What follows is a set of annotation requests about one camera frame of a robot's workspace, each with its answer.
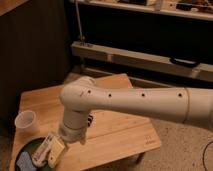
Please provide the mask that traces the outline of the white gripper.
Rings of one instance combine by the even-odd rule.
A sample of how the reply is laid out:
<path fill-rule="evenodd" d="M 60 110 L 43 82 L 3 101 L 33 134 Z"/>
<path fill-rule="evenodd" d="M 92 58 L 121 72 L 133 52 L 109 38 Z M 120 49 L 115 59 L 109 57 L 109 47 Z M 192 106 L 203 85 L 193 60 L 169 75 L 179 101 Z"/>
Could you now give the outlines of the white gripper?
<path fill-rule="evenodd" d="M 58 134 L 63 141 L 70 144 L 75 142 L 84 144 L 86 141 L 86 128 L 71 129 L 61 123 L 59 125 Z M 48 165 L 51 168 L 54 168 L 58 164 L 62 154 L 64 153 L 65 144 L 61 139 L 54 139 L 52 142 L 51 150 L 48 156 Z"/>

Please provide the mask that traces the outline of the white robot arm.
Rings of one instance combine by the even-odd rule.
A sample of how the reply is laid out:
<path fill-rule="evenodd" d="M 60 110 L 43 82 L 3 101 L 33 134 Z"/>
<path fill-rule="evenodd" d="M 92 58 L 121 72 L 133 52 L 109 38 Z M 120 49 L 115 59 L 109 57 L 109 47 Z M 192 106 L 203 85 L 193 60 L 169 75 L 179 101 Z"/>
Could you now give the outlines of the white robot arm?
<path fill-rule="evenodd" d="M 65 143 L 86 139 L 92 110 L 109 110 L 213 131 L 213 89 L 102 88 L 84 76 L 66 84 L 59 99 L 64 107 L 58 135 Z"/>

